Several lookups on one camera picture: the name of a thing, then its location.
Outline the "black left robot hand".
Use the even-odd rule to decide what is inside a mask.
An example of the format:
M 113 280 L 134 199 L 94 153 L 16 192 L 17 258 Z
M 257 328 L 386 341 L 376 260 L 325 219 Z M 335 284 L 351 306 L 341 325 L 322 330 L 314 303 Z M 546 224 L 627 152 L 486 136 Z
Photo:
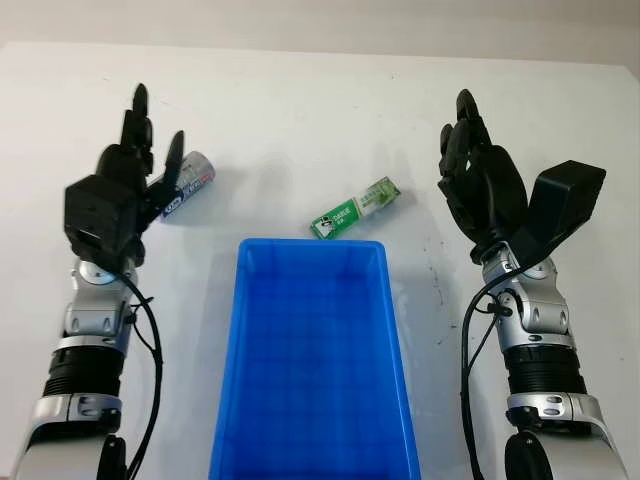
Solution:
M 120 142 L 102 153 L 96 174 L 133 194 L 128 212 L 117 214 L 116 252 L 131 258 L 137 267 L 144 262 L 142 234 L 177 196 L 177 180 L 183 164 L 184 132 L 177 131 L 168 149 L 163 175 L 149 183 L 153 172 L 153 125 L 148 117 L 148 91 L 140 83 L 132 106 L 125 111 Z

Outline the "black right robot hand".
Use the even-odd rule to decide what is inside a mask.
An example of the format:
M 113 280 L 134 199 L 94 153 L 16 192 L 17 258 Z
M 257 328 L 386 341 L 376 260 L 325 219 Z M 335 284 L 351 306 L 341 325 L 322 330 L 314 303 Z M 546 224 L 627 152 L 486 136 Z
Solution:
M 512 158 L 493 143 L 471 92 L 456 98 L 456 123 L 440 133 L 438 187 L 462 233 L 474 243 L 479 265 L 524 223 L 526 189 Z

